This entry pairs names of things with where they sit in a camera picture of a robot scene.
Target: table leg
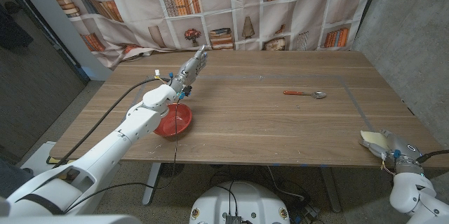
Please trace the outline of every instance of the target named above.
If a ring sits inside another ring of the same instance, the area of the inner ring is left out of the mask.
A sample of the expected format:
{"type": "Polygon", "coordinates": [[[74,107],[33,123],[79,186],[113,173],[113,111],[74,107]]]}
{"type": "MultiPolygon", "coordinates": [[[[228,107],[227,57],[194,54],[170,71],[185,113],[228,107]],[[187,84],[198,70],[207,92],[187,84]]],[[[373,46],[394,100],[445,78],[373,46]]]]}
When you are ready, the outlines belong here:
{"type": "MultiPolygon", "coordinates": [[[[159,177],[159,170],[161,169],[161,163],[153,163],[152,169],[149,171],[148,181],[147,185],[155,186],[157,182],[157,178],[159,177]]],[[[153,200],[153,191],[154,189],[151,189],[149,187],[145,188],[145,192],[143,194],[142,204],[145,206],[149,205],[153,200]]]]}
{"type": "Polygon", "coordinates": [[[335,187],[332,169],[323,167],[321,167],[320,169],[321,169],[321,177],[323,178],[323,182],[326,187],[326,191],[328,193],[330,207],[332,211],[334,211],[335,213],[339,213],[342,211],[342,206],[340,205],[340,201],[338,199],[338,193],[337,188],[335,187]]]}

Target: black cable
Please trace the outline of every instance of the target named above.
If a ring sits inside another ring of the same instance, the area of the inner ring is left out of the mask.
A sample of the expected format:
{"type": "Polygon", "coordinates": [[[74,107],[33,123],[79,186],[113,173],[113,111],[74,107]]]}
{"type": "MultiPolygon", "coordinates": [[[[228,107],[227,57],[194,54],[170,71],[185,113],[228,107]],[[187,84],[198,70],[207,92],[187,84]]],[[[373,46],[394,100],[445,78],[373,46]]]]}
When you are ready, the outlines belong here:
{"type": "Polygon", "coordinates": [[[430,157],[433,157],[434,155],[438,155],[438,154],[449,154],[449,150],[439,150],[439,151],[430,152],[430,153],[422,155],[422,157],[418,157],[416,159],[416,161],[419,162],[420,164],[422,164],[423,162],[427,161],[430,157]]]}
{"type": "Polygon", "coordinates": [[[79,202],[77,202],[76,204],[74,204],[74,205],[72,205],[71,207],[69,207],[67,210],[65,210],[64,211],[64,214],[66,214],[67,212],[69,212],[70,210],[72,210],[75,206],[78,206],[79,204],[81,204],[82,202],[84,202],[84,201],[86,201],[87,199],[89,199],[89,198],[91,198],[92,196],[95,196],[95,195],[97,195],[98,193],[100,193],[100,192],[104,192],[105,190],[109,190],[109,189],[112,189],[112,188],[116,188],[116,187],[121,187],[121,186],[125,186],[125,185],[144,185],[144,186],[146,186],[146,187],[149,187],[149,188],[151,188],[151,189],[153,189],[153,190],[162,190],[162,189],[165,189],[165,188],[167,188],[170,184],[171,184],[171,182],[172,182],[172,180],[173,180],[173,178],[175,177],[175,165],[176,165],[176,154],[177,154],[177,123],[176,123],[176,116],[177,116],[177,106],[179,105],[179,103],[180,103],[180,101],[178,100],[177,102],[176,102],[176,107],[175,107],[175,136],[176,136],[176,145],[175,145],[175,158],[174,158],[174,160],[173,160],[173,172],[172,172],[172,174],[171,174],[171,179],[170,179],[170,181],[168,182],[168,184],[167,185],[164,185],[163,187],[153,187],[153,186],[151,186],[151,185],[147,185],[147,184],[145,184],[145,183],[139,183],[139,182],[134,182],[134,183],[123,183],[123,184],[120,184],[120,185],[113,185],[113,186],[109,186],[109,187],[106,187],[105,189],[102,189],[102,190],[99,190],[99,191],[97,191],[97,192],[94,192],[93,194],[91,194],[91,195],[88,195],[87,197],[85,197],[85,198],[83,198],[82,200],[80,200],[79,202]]]}
{"type": "Polygon", "coordinates": [[[154,188],[154,187],[152,187],[152,186],[150,186],[150,185],[147,185],[147,184],[145,184],[145,183],[139,183],[139,182],[134,182],[134,183],[123,183],[123,184],[120,184],[120,185],[109,186],[109,187],[106,187],[105,189],[101,189],[101,190],[99,190],[99,191],[97,191],[97,192],[94,192],[93,194],[91,194],[91,195],[85,197],[84,199],[78,201],[76,204],[73,204],[71,207],[69,207],[67,210],[64,211],[64,214],[68,213],[68,212],[69,212],[70,210],[72,210],[75,206],[78,206],[78,205],[81,204],[82,202],[84,202],[84,201],[86,201],[87,199],[89,199],[89,198],[91,198],[91,197],[97,195],[98,193],[104,192],[105,190],[109,190],[109,189],[112,189],[112,188],[125,186],[125,185],[144,185],[144,186],[149,187],[149,188],[151,188],[151,189],[157,189],[157,188],[154,188]]]}
{"type": "Polygon", "coordinates": [[[227,190],[227,191],[229,192],[229,212],[228,212],[229,215],[231,215],[231,195],[234,197],[234,202],[235,202],[235,204],[236,204],[236,216],[238,216],[239,211],[237,210],[237,199],[236,199],[236,197],[234,196],[234,193],[232,193],[232,191],[231,191],[232,184],[233,184],[235,181],[236,181],[236,179],[235,179],[235,177],[233,177],[232,174],[227,173],[226,171],[217,171],[217,172],[215,172],[215,174],[212,175],[212,177],[210,177],[209,185],[216,186],[216,187],[220,187],[220,188],[225,189],[225,190],[227,190]],[[214,177],[216,177],[216,176],[225,176],[225,177],[231,178],[231,179],[232,179],[232,182],[231,182],[231,185],[229,186],[229,189],[226,189],[225,187],[222,187],[222,186],[219,186],[219,185],[212,185],[212,179],[213,179],[214,177]]]}
{"type": "Polygon", "coordinates": [[[222,188],[222,189],[228,191],[228,192],[232,195],[232,197],[234,198],[234,202],[235,202],[235,204],[236,204],[236,216],[237,216],[237,199],[236,199],[236,196],[234,195],[234,193],[231,192],[231,190],[229,190],[229,189],[227,189],[227,188],[225,188],[225,187],[222,187],[222,186],[220,186],[220,185],[214,185],[214,186],[216,186],[216,187],[218,187],[218,188],[222,188]]]}
{"type": "Polygon", "coordinates": [[[150,81],[156,81],[158,79],[147,79],[144,81],[141,81],[139,84],[134,85],[133,87],[129,88],[103,115],[103,117],[101,117],[101,119],[93,126],[93,128],[52,168],[56,168],[59,167],[62,163],[64,163],[67,158],[70,157],[71,154],[73,154],[73,152],[75,152],[75,150],[81,145],[83,144],[83,142],[94,132],[94,130],[100,125],[100,123],[103,122],[103,120],[106,118],[106,116],[120,103],[121,100],[123,100],[123,98],[126,97],[126,95],[128,95],[134,88],[141,86],[145,83],[148,83],[150,81]]]}
{"type": "Polygon", "coordinates": [[[233,180],[231,182],[231,185],[229,186],[229,215],[231,215],[231,188],[232,188],[232,184],[234,183],[235,180],[233,180]]]}

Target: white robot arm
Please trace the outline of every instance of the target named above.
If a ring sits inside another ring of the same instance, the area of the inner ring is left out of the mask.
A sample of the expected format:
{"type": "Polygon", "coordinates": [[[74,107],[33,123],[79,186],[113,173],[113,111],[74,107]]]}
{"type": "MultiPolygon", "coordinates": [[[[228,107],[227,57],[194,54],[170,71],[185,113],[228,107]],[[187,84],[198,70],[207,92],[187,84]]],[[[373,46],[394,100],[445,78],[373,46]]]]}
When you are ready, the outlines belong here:
{"type": "Polygon", "coordinates": [[[143,101],[129,109],[126,120],[84,156],[44,172],[17,189],[8,199],[10,217],[74,215],[87,210],[90,200],[66,210],[98,191],[100,182],[133,143],[154,131],[168,114],[167,104],[188,95],[201,69],[206,66],[205,46],[195,53],[167,84],[149,91],[143,101]]]}
{"type": "Polygon", "coordinates": [[[380,133],[384,136],[381,140],[371,141],[368,134],[362,132],[361,144],[375,156],[394,164],[396,174],[390,204],[411,216],[408,224],[448,223],[449,206],[435,198],[434,186],[417,161],[422,156],[418,148],[390,131],[381,130],[380,133]]]}

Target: wire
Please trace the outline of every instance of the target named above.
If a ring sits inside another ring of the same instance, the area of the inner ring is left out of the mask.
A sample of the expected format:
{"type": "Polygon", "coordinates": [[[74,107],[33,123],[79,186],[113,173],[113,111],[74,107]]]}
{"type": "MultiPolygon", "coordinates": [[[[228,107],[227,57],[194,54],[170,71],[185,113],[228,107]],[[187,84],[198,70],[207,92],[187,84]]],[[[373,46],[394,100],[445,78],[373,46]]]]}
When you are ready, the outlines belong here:
{"type": "Polygon", "coordinates": [[[155,79],[159,79],[159,80],[161,80],[164,84],[167,84],[167,82],[166,81],[164,81],[161,77],[158,77],[158,76],[155,76],[154,77],[155,79]]]}
{"type": "Polygon", "coordinates": [[[380,166],[380,169],[384,169],[386,172],[388,172],[389,174],[395,176],[396,174],[394,172],[391,172],[386,166],[385,166],[385,162],[384,160],[382,160],[382,165],[380,166]]]}
{"type": "Polygon", "coordinates": [[[236,196],[234,195],[234,193],[231,192],[231,190],[229,190],[229,189],[227,189],[225,187],[222,187],[220,185],[214,185],[214,186],[218,187],[218,188],[222,188],[222,189],[228,191],[234,197],[234,202],[236,203],[236,216],[237,216],[237,199],[236,199],[236,196]]]}
{"type": "Polygon", "coordinates": [[[235,180],[233,180],[231,182],[231,185],[229,186],[229,215],[231,215],[231,188],[232,188],[232,184],[234,183],[235,180]]]}
{"type": "Polygon", "coordinates": [[[224,176],[224,177],[228,177],[228,178],[232,179],[232,182],[231,182],[231,185],[229,186],[229,189],[227,189],[225,187],[222,187],[220,185],[213,185],[213,186],[220,187],[220,188],[225,189],[225,190],[227,190],[229,192],[229,212],[228,212],[229,215],[231,215],[231,195],[234,197],[234,202],[236,204],[236,216],[238,216],[239,211],[237,210],[237,200],[236,200],[236,197],[234,196],[234,193],[232,193],[232,191],[231,191],[232,184],[236,181],[235,177],[233,177],[232,174],[227,173],[226,171],[217,171],[217,172],[215,172],[215,174],[212,175],[212,177],[210,177],[209,185],[212,185],[212,179],[214,177],[216,177],[216,176],[224,176]]]}
{"type": "Polygon", "coordinates": [[[167,188],[171,182],[173,181],[174,177],[175,177],[175,166],[176,166],[176,154],[177,154],[177,106],[180,104],[180,100],[178,99],[176,102],[176,106],[175,106],[175,137],[176,137],[176,144],[175,144],[175,158],[173,158],[173,170],[171,173],[171,178],[170,181],[168,181],[168,183],[162,187],[158,187],[158,188],[154,188],[155,190],[162,190],[167,188]]]}
{"type": "Polygon", "coordinates": [[[416,161],[419,162],[420,164],[422,164],[423,162],[427,161],[430,157],[433,157],[434,155],[438,155],[438,154],[449,154],[449,150],[439,150],[439,151],[430,152],[430,153],[422,155],[422,157],[418,157],[416,159],[416,161]]]}
{"type": "Polygon", "coordinates": [[[70,155],[75,152],[75,150],[81,145],[83,144],[83,142],[94,132],[94,130],[100,125],[100,123],[106,118],[106,116],[120,103],[121,100],[123,100],[123,98],[125,98],[126,95],[128,95],[128,93],[130,93],[134,88],[141,86],[145,83],[148,83],[150,81],[156,81],[157,79],[147,79],[144,81],[141,81],[140,83],[134,85],[133,87],[129,88],[106,112],[105,114],[101,117],[100,120],[98,120],[98,122],[93,126],[93,128],[53,167],[59,167],[61,164],[63,164],[67,158],[70,157],[70,155]]]}
{"type": "MultiPolygon", "coordinates": [[[[64,214],[66,214],[67,212],[69,212],[70,210],[72,210],[75,206],[78,206],[78,205],[81,204],[82,202],[84,202],[84,201],[86,201],[87,199],[91,198],[92,196],[95,196],[95,195],[97,195],[98,193],[104,192],[105,190],[109,190],[109,189],[112,189],[112,188],[121,187],[121,186],[126,186],[126,185],[144,185],[144,186],[149,187],[149,188],[151,188],[151,189],[153,189],[153,190],[162,190],[162,189],[167,188],[167,187],[171,184],[173,178],[175,177],[175,165],[176,165],[176,154],[177,154],[177,123],[176,123],[177,119],[176,119],[176,116],[177,116],[177,106],[179,105],[179,103],[180,103],[180,101],[178,100],[178,101],[176,102],[176,107],[175,107],[175,136],[176,136],[175,158],[174,158],[174,160],[173,160],[173,171],[172,171],[172,174],[171,174],[171,179],[170,179],[170,181],[168,182],[167,185],[164,185],[163,187],[156,187],[156,188],[155,188],[155,187],[153,187],[153,186],[151,186],[151,185],[147,185],[147,184],[145,184],[145,183],[134,182],[134,183],[123,183],[123,184],[120,184],[120,185],[109,186],[109,187],[106,187],[105,189],[102,189],[102,190],[99,190],[99,191],[97,191],[97,192],[94,192],[93,194],[88,195],[87,197],[85,197],[85,198],[83,198],[82,200],[78,201],[76,204],[72,205],[72,206],[69,207],[67,210],[65,210],[65,211],[64,211],[64,214]]],[[[236,202],[236,212],[237,212],[237,201],[236,201],[236,198],[235,198],[235,196],[234,196],[234,193],[232,193],[232,196],[234,197],[234,200],[235,200],[235,202],[236,202]]]]}
{"type": "Polygon", "coordinates": [[[269,174],[272,176],[272,180],[273,180],[274,187],[275,187],[279,192],[285,193],[285,194],[287,194],[287,195],[299,197],[299,198],[301,199],[301,201],[304,200],[304,196],[302,196],[302,195],[297,195],[297,194],[295,194],[295,193],[290,193],[290,192],[286,192],[286,191],[283,191],[283,190],[279,189],[278,186],[276,185],[276,181],[274,181],[274,177],[273,177],[272,170],[269,168],[269,166],[267,166],[267,167],[268,167],[269,174]]]}
{"type": "Polygon", "coordinates": [[[109,190],[109,189],[116,188],[116,187],[121,187],[121,186],[126,186],[126,185],[143,185],[143,186],[149,187],[149,188],[151,188],[151,189],[157,189],[157,188],[152,187],[151,185],[147,185],[147,184],[145,184],[145,183],[139,183],[139,182],[134,182],[134,183],[123,183],[123,184],[120,184],[120,185],[109,186],[109,187],[106,187],[105,189],[101,189],[101,190],[99,190],[99,191],[97,191],[97,192],[94,192],[93,194],[91,194],[91,195],[89,195],[89,196],[83,198],[82,200],[78,201],[77,203],[73,204],[71,207],[69,207],[67,210],[64,211],[64,214],[68,213],[68,212],[69,212],[70,210],[72,210],[75,206],[78,206],[78,205],[81,204],[82,202],[84,202],[84,201],[86,201],[87,199],[89,199],[89,198],[91,198],[91,197],[97,195],[98,193],[104,192],[105,190],[109,190]]]}

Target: bookshelf backdrop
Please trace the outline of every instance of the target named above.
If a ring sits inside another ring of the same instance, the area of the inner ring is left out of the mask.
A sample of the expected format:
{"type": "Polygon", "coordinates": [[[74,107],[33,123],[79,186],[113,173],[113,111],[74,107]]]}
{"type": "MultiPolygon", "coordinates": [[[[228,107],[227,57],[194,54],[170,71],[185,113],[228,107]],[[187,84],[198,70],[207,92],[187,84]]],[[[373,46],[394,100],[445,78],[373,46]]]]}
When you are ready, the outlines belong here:
{"type": "Polygon", "coordinates": [[[107,67],[154,49],[349,50],[366,0],[57,0],[107,67]]]}

